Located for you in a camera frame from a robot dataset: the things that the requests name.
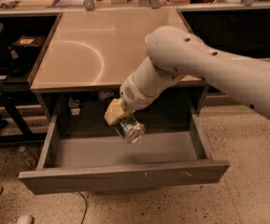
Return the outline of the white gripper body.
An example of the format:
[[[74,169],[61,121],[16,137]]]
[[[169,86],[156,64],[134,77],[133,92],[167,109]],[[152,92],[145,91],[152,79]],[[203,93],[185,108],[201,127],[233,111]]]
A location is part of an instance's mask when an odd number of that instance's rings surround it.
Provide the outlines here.
[[[129,111],[144,109],[149,106],[153,99],[138,89],[132,76],[128,76],[120,87],[120,97]]]

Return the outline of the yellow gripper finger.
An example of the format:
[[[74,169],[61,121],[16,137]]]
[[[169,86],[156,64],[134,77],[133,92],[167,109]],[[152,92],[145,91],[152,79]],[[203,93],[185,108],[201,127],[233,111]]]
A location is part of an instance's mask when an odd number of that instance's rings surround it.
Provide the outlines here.
[[[125,117],[129,113],[125,102],[119,98],[111,101],[107,107],[104,118],[109,126],[114,125],[119,119]]]

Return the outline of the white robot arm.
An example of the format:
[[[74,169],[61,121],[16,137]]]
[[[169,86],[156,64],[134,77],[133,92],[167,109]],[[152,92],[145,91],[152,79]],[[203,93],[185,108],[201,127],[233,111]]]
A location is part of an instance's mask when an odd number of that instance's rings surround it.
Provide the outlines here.
[[[270,62],[213,49],[173,26],[146,36],[148,57],[120,87],[105,113],[108,125],[149,106],[185,76],[199,77],[270,120]]]

